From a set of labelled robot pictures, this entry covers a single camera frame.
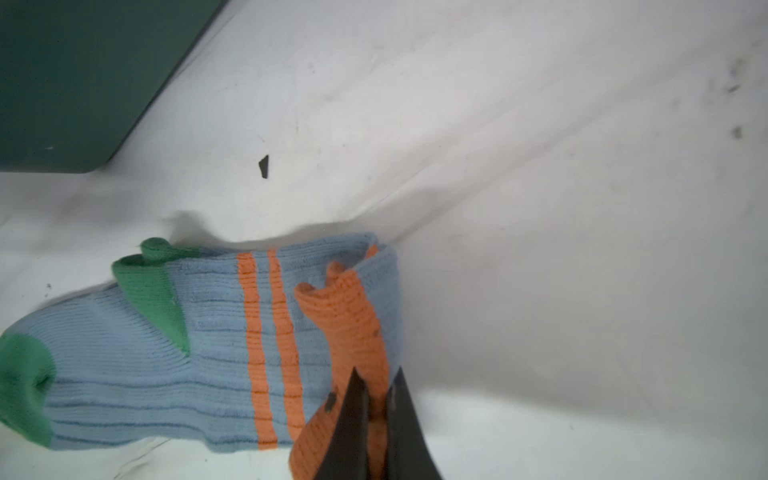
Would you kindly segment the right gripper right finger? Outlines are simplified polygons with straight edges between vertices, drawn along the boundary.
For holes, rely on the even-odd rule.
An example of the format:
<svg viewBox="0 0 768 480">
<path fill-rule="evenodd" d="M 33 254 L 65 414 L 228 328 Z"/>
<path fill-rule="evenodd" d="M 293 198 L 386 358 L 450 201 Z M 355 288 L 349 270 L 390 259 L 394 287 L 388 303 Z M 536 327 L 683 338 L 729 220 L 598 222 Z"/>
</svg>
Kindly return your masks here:
<svg viewBox="0 0 768 480">
<path fill-rule="evenodd" d="M 425 442 L 402 369 L 388 390 L 386 406 L 386 478 L 442 480 Z"/>
</svg>

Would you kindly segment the blue orange green sock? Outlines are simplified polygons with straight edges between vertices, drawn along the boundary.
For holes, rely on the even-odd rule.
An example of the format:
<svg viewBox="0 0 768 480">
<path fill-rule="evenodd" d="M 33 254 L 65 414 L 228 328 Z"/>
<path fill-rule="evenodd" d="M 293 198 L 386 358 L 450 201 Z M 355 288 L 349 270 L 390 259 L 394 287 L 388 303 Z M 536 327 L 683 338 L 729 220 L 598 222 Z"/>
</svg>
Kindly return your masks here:
<svg viewBox="0 0 768 480">
<path fill-rule="evenodd" d="M 403 335 L 392 247 L 369 233 L 239 252 L 150 238 L 112 272 L 2 334 L 7 427 L 60 450 L 154 436 L 287 447 L 292 475 L 310 479 L 357 374 L 382 475 Z"/>
</svg>

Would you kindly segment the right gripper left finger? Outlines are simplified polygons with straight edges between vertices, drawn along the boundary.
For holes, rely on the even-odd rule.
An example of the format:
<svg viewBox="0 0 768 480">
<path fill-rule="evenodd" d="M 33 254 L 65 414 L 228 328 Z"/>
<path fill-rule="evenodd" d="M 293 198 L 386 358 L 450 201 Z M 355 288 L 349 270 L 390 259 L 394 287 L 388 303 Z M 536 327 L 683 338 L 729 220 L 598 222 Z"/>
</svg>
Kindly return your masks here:
<svg viewBox="0 0 768 480">
<path fill-rule="evenodd" d="M 369 394 L 353 369 L 340 414 L 315 480 L 367 480 Z"/>
</svg>

